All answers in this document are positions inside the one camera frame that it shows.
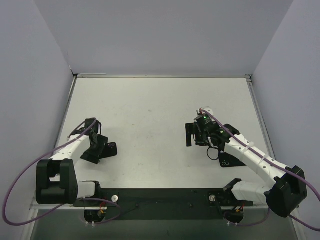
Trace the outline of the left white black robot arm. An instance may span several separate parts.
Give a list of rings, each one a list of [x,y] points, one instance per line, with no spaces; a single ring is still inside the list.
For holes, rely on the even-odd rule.
[[[102,124],[96,118],[87,118],[84,127],[69,135],[50,159],[42,159],[36,166],[36,201],[45,204],[73,204],[84,198],[90,205],[101,203],[103,194],[95,180],[77,180],[75,164],[84,160],[98,164],[108,146],[108,138],[101,135]]]

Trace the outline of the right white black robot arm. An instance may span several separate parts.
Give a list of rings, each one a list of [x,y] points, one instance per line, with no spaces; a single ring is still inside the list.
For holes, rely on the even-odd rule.
[[[255,147],[236,128],[229,124],[220,126],[208,114],[198,115],[193,123],[185,124],[186,145],[214,148],[229,157],[236,158],[253,172],[263,183],[234,179],[226,190],[238,201],[267,205],[280,217],[288,217],[307,197],[304,171],[277,162]]]

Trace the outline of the black phone case with phone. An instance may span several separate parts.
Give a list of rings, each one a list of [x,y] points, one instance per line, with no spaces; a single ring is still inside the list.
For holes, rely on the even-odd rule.
[[[115,157],[118,154],[117,144],[115,142],[105,143],[102,147],[99,159]]]

